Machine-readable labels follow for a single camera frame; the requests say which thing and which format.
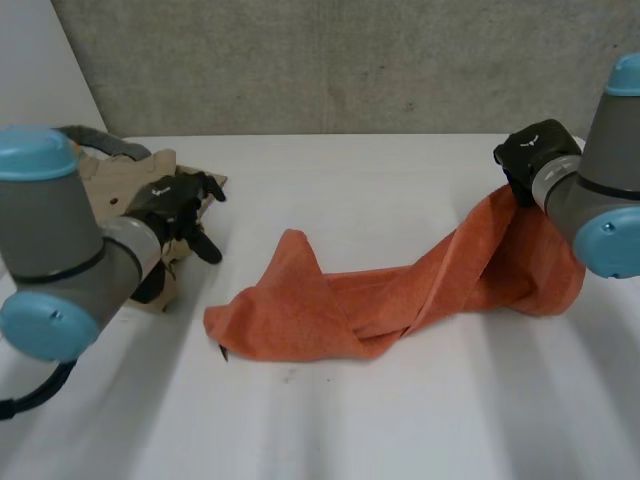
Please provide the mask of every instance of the towel fold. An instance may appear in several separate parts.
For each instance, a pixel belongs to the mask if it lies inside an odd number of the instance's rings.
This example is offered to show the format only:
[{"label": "towel fold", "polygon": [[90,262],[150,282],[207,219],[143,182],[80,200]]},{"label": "towel fold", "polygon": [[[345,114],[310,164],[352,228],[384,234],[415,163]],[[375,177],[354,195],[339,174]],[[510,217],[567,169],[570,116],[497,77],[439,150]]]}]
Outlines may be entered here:
[{"label": "towel fold", "polygon": [[287,230],[257,285],[207,308],[204,324],[255,360],[373,358],[458,312],[562,313],[584,273],[545,215],[518,208],[505,186],[411,266],[323,274],[304,233]]}]

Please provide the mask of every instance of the orange cloth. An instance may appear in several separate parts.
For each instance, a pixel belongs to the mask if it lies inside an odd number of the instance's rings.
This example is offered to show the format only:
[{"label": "orange cloth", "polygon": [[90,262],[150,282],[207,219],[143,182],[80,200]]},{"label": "orange cloth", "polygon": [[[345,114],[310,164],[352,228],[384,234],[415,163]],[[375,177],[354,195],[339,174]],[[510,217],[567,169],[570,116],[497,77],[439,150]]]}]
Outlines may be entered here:
[{"label": "orange cloth", "polygon": [[457,312],[559,314],[584,273],[545,215],[518,208],[505,186],[411,266],[325,275],[304,233],[287,230],[258,284],[207,308],[204,324],[221,345],[255,360],[372,358]]}]

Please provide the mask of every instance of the black cable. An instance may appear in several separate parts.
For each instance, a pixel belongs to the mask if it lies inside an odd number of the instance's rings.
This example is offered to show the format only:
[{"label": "black cable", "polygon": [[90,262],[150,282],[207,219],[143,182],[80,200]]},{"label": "black cable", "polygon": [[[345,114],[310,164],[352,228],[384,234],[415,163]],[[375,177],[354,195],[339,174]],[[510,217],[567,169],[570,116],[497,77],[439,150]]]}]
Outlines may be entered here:
[{"label": "black cable", "polygon": [[8,398],[0,400],[0,421],[10,420],[18,413],[26,412],[45,403],[60,391],[75,366],[75,360],[69,363],[61,363],[49,378],[33,392],[18,399]]}]

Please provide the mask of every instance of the robotic arm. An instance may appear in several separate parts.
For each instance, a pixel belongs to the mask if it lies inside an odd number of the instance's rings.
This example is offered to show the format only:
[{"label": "robotic arm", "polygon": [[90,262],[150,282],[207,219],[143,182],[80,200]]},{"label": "robotic arm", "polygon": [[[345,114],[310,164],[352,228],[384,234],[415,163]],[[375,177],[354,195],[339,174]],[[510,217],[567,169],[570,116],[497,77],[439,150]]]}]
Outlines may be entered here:
[{"label": "robotic arm", "polygon": [[0,419],[52,396],[127,299],[160,293],[165,243],[185,239],[205,261],[222,259],[197,224],[205,197],[225,200],[212,177],[164,177],[98,226],[76,168],[58,131],[0,132],[0,253],[17,287],[0,309],[0,329],[21,352],[61,364],[33,394],[0,401]]},{"label": "robotic arm", "polygon": [[538,205],[601,277],[640,275],[640,54],[614,66],[584,153],[555,120],[494,151],[522,207]]}]

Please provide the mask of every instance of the crumpled towel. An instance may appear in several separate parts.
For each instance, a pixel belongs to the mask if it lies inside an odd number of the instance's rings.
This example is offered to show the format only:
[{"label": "crumpled towel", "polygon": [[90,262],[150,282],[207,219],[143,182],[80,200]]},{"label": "crumpled towel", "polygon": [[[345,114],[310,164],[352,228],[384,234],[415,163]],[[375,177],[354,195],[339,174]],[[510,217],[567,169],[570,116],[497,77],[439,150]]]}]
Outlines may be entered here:
[{"label": "crumpled towel", "polygon": [[411,266],[323,274],[304,233],[287,230],[258,284],[207,308],[204,324],[255,360],[373,358],[458,312],[562,313],[584,273],[545,215],[518,208],[505,186]]}]

